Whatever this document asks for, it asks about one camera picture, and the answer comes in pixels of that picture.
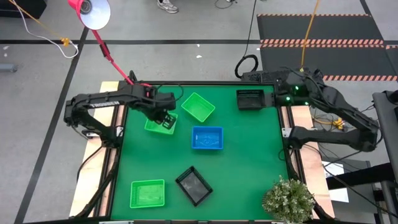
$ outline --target potted plant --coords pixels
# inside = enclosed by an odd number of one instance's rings
[[[299,180],[284,180],[267,191],[262,198],[263,209],[274,218],[290,223],[303,223],[312,218],[313,195]]]

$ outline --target gray floor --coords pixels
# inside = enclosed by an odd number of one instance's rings
[[[157,9],[155,0],[111,0],[112,16],[100,34],[104,39],[246,39],[254,0],[240,0],[225,10],[214,8],[213,0],[174,0],[178,14]],[[311,13],[316,0],[268,0],[257,2],[257,13]],[[394,0],[367,0],[386,40],[398,40]],[[323,0],[318,13],[364,13],[359,0]],[[79,39],[83,26],[66,0],[51,0],[40,19],[47,26]],[[28,21],[35,34],[51,36]],[[0,18],[0,39],[35,39],[24,30],[20,19]],[[252,39],[258,39],[254,21]],[[0,216],[2,223],[16,217],[33,166],[47,132],[55,105],[67,75],[70,59],[64,59],[52,45],[0,45],[0,62],[16,63],[17,73],[0,74]],[[259,55],[259,46],[249,53]],[[143,80],[235,80],[234,66],[245,45],[110,45],[109,49],[124,71],[133,69]],[[250,63],[242,71],[249,70]],[[78,93],[93,93],[102,81],[120,80],[96,45],[85,45],[67,99]],[[396,90],[396,82],[328,82],[358,108],[371,104],[375,91]],[[374,111],[369,115],[376,117]],[[85,141],[58,121],[43,171],[32,197],[25,222],[67,218],[75,190],[75,176],[83,157]],[[339,156],[352,153],[348,147],[328,146]],[[371,153],[353,159],[372,165],[388,162],[384,143]],[[372,214],[339,211],[346,221],[374,222]]]

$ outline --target black plastic basket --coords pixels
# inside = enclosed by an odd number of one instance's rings
[[[264,90],[236,90],[239,110],[261,110],[265,107]]]
[[[195,207],[213,192],[210,185],[193,166],[189,167],[175,181]]]

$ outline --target green table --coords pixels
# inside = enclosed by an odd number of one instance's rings
[[[261,207],[261,199],[279,176],[287,178],[284,161],[278,159],[282,136],[276,108],[240,111],[236,90],[263,89],[273,86],[191,86],[177,102],[178,120],[173,135],[144,130],[146,117],[129,110],[124,132],[121,161],[114,192],[112,220],[267,220],[272,219]],[[161,91],[181,93],[177,86],[163,86]],[[201,123],[181,108],[192,94],[198,93],[216,106]],[[203,151],[191,148],[194,126],[224,128],[224,149]],[[213,188],[201,204],[194,207],[175,179],[195,166]],[[165,180],[165,205],[131,209],[131,182]]]

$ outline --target sneaker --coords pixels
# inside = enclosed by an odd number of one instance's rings
[[[157,1],[157,6],[159,6],[161,9],[165,10],[168,13],[177,13],[178,8],[174,6],[173,4],[170,3],[169,0],[163,0],[163,3],[160,3]]]

